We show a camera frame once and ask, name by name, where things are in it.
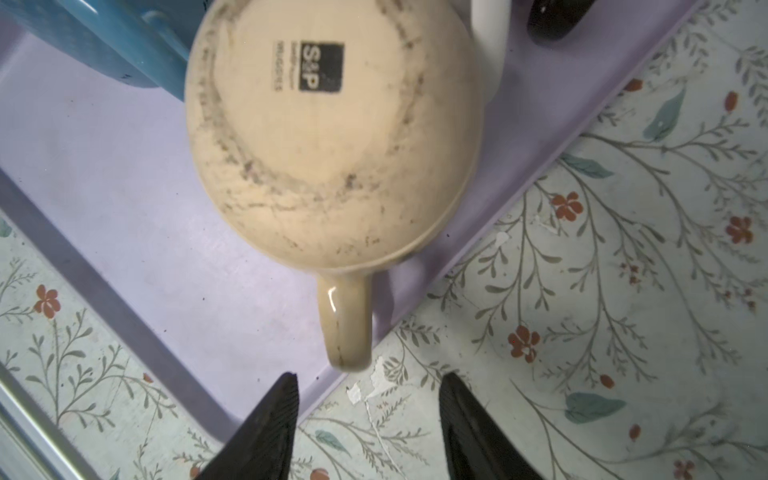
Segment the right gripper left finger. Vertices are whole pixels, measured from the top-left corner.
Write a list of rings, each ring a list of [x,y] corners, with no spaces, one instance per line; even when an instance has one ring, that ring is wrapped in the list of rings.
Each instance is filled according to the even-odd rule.
[[[198,480],[286,480],[300,404],[297,376],[286,372],[268,390]]]

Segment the beige speckled mug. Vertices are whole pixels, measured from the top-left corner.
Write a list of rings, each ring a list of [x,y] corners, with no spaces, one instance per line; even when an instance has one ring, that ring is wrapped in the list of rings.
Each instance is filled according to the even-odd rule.
[[[372,276],[455,213],[481,144],[473,40],[448,1],[216,1],[188,60],[195,169],[223,218],[313,273],[330,364],[366,369]]]

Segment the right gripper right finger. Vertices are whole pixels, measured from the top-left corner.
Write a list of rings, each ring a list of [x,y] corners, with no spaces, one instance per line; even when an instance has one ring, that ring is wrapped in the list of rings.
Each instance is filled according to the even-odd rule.
[[[443,377],[439,412],[451,479],[542,479],[455,373]]]

